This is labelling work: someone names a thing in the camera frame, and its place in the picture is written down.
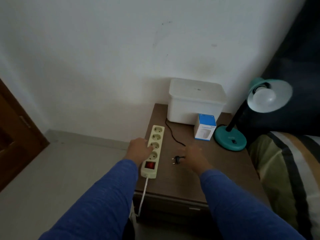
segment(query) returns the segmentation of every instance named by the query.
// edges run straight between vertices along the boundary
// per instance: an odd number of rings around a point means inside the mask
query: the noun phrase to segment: light bulb box
[[[213,115],[200,113],[194,125],[194,138],[210,141],[217,124]]]

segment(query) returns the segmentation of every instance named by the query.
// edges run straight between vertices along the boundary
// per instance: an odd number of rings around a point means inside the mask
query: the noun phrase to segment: hand
[[[186,165],[189,169],[200,176],[208,169],[212,169],[212,165],[202,154],[202,149],[197,145],[186,146],[180,149],[184,152],[186,158],[181,158],[180,163]]]
[[[146,142],[147,140],[143,138],[131,140],[127,149],[127,153],[123,159],[130,159],[139,167],[140,164],[146,160],[153,151],[153,146],[147,147]]]

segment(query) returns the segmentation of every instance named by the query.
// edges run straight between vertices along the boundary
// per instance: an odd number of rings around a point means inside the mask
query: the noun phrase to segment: blue long-sleeve shirt
[[[119,161],[39,240],[122,239],[137,180],[136,164]],[[200,181],[224,239],[304,239],[220,171],[207,170]]]

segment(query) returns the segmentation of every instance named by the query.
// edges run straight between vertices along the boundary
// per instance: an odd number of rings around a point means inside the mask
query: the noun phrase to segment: door frame
[[[50,143],[46,139],[46,137],[41,133],[35,123],[31,120],[29,115],[23,109],[23,107],[19,104],[17,99],[13,96],[7,86],[3,83],[0,78],[0,94],[6,100],[6,102],[10,105],[10,107],[16,112],[16,114],[20,117],[22,123],[26,124],[26,126],[30,129],[30,131],[38,138],[43,149],[46,148]]]

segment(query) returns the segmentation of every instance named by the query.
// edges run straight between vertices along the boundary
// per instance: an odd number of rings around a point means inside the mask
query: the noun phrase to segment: black plug
[[[180,163],[180,158],[186,158],[186,157],[184,157],[184,156],[175,156],[174,158],[172,158],[172,160],[175,161],[173,164],[179,164]]]

